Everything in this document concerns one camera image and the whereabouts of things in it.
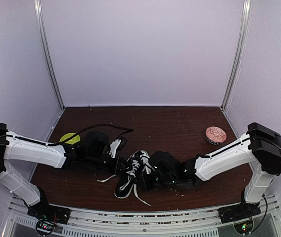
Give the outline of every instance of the yellow lid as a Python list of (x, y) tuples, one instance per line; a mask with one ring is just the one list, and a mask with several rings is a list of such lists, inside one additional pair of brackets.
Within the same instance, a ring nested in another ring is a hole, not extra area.
[[(66, 140), (67, 138), (69, 138), (73, 135), (75, 135), (74, 132), (67, 133), (67, 134), (63, 135), (62, 138), (60, 138), (59, 142), (63, 142), (64, 140)], [(66, 141), (65, 143), (73, 145), (74, 143), (77, 143), (79, 141), (80, 141), (80, 136), (77, 135), (77, 136), (71, 138), (69, 141)]]

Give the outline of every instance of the patterned bowl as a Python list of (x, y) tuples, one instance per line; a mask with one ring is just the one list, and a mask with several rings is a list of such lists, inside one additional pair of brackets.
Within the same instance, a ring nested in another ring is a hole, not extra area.
[(223, 143), (227, 138), (226, 133), (219, 127), (209, 127), (206, 129), (206, 140), (213, 145)]

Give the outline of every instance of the shoe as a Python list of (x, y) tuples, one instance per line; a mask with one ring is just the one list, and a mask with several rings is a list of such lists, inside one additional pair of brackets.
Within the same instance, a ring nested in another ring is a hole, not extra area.
[(114, 195), (119, 199), (127, 198), (131, 191), (134, 190), (135, 196), (144, 204), (150, 206), (145, 201), (141, 200), (137, 193), (136, 178), (144, 171), (150, 174), (152, 167), (148, 162), (149, 155), (146, 151), (139, 150), (132, 154), (127, 160), (127, 165), (130, 166), (130, 170), (120, 176), (120, 179), (115, 187)]

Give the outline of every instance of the shoelace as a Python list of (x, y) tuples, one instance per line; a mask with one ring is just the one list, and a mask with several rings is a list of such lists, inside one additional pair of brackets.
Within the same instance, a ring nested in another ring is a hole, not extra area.
[(147, 206), (151, 206), (149, 203), (143, 201), (139, 196), (138, 196), (138, 193), (137, 193), (137, 185), (134, 184), (134, 194), (135, 194), (135, 197), (140, 200), (143, 204), (146, 204)]
[[(153, 169), (153, 168), (149, 165), (149, 160), (148, 160), (149, 154), (148, 154), (146, 151), (144, 151), (144, 150), (135, 151), (128, 159), (132, 158), (132, 156), (135, 155), (135, 154), (136, 154), (137, 152), (139, 152), (139, 151), (142, 152), (142, 154), (140, 155), (140, 158), (141, 158), (143, 164), (145, 165), (146, 173), (147, 173), (147, 174), (150, 174), (151, 169)], [(110, 177), (108, 177), (108, 178), (106, 178), (106, 179), (103, 179), (103, 180), (97, 180), (97, 182), (105, 183), (105, 182), (109, 181), (110, 179), (112, 179), (112, 178), (114, 178), (114, 177), (116, 177), (116, 174), (113, 174), (113, 175), (111, 175)]]
[[(148, 159), (148, 158), (149, 158), (149, 154), (148, 154), (146, 151), (144, 151), (144, 150), (139, 150), (139, 151), (142, 152), (142, 154), (140, 155), (140, 158), (141, 158), (142, 163), (143, 163), (144, 166), (145, 166), (142, 171), (145, 170), (147, 174), (150, 174), (150, 173), (151, 173), (151, 170), (152, 170), (153, 168), (152, 168), (152, 166), (149, 164), (149, 159)], [(132, 158), (132, 156), (135, 155), (135, 154), (136, 154), (137, 152), (139, 152), (139, 151), (134, 152), (134, 153), (129, 157), (129, 159)], [(140, 163), (139, 163), (137, 160), (133, 160), (133, 161), (132, 161), (132, 170), (127, 171), (126, 173), (135, 178), (135, 177), (136, 177), (136, 174), (135, 174), (135, 173), (136, 173), (136, 171), (139, 169), (139, 167), (140, 167)], [(97, 181), (98, 181), (98, 182), (105, 183), (105, 182), (107, 182), (108, 180), (114, 178), (115, 176), (116, 176), (116, 175), (114, 174), (114, 175), (110, 176), (110, 177), (107, 178), (107, 179), (104, 179), (104, 180), (97, 180)], [(130, 176), (128, 176), (128, 182), (125, 183), (123, 186), (119, 187), (120, 190), (124, 190), (124, 189), (130, 184), (130, 182), (131, 182), (131, 180), (132, 180), (132, 178), (131, 178)], [(138, 192), (137, 192), (137, 185), (136, 185), (136, 184), (133, 184), (133, 187), (131, 187), (131, 188), (134, 189), (135, 197), (136, 197), (138, 200), (140, 200), (143, 204), (145, 204), (145, 205), (147, 205), (147, 206), (151, 206), (149, 203), (143, 201), (143, 200), (139, 197)]]

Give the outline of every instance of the white backdrop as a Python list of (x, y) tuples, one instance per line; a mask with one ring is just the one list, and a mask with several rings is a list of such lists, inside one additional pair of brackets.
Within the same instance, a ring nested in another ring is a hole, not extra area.
[[(281, 135), (281, 0), (254, 1), (228, 117), (239, 134), (252, 122)], [(281, 208), (281, 175), (268, 189)]]
[(65, 105), (221, 105), (242, 9), (242, 0), (43, 0)]
[[(41, 45), (34, 1), (0, 0), (0, 122), (44, 140), (60, 113)], [(34, 164), (16, 160), (29, 178)], [(0, 230), (12, 194), (0, 184)]]

